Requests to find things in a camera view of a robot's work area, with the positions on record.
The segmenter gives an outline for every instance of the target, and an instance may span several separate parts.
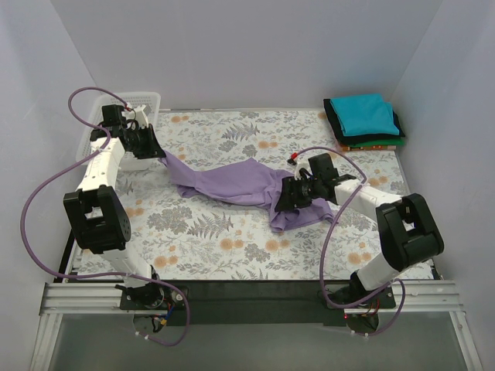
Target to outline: floral pattern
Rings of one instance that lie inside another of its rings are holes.
[[[319,111],[198,111],[159,115],[155,133],[164,148],[195,170],[255,158],[272,168],[292,171],[286,159],[314,145],[335,148],[326,117]],[[341,174],[358,176],[331,154]],[[395,153],[348,154],[371,185],[404,194],[406,187]],[[116,191],[131,219],[134,248],[165,279],[283,280],[318,278],[319,257],[329,223],[273,233],[268,213],[205,196],[183,199],[166,168],[154,162],[145,171],[120,171]],[[338,206],[332,206],[336,212]],[[335,229],[326,254],[325,275],[348,279],[380,251],[376,224],[348,209]],[[85,251],[82,274],[111,271],[98,255]],[[432,278],[428,264],[418,264],[405,278]]]

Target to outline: black cable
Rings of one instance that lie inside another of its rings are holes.
[[[312,179],[312,175],[310,172],[308,172],[308,170],[306,168],[301,168],[299,170],[299,174],[301,175],[301,177],[303,177],[305,180],[307,179]]]
[[[152,319],[152,325],[153,325],[153,332],[158,332],[160,330],[158,330],[155,326],[155,319],[153,317],[150,317]]]
[[[135,126],[133,128],[131,128],[132,130],[134,130],[135,128],[138,128],[139,127],[138,121],[135,120],[134,118],[133,119],[129,118],[128,120],[125,121],[125,123],[127,125],[129,125],[129,124],[135,124]]]

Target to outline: glass panel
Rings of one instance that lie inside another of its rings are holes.
[[[138,326],[150,329],[146,322]],[[181,330],[158,336],[171,340]],[[195,325],[181,345],[166,348],[134,333],[131,315],[64,315],[50,369],[466,369],[449,313],[404,313],[371,339],[318,324]]]

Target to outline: folded cloth stack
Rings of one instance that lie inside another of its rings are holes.
[[[392,150],[404,144],[399,119],[380,94],[325,99],[323,105],[343,151]]]

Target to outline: teal folded cloth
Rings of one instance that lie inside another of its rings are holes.
[[[365,134],[399,135],[394,125],[392,105],[380,94],[332,98],[332,107],[346,137]]]

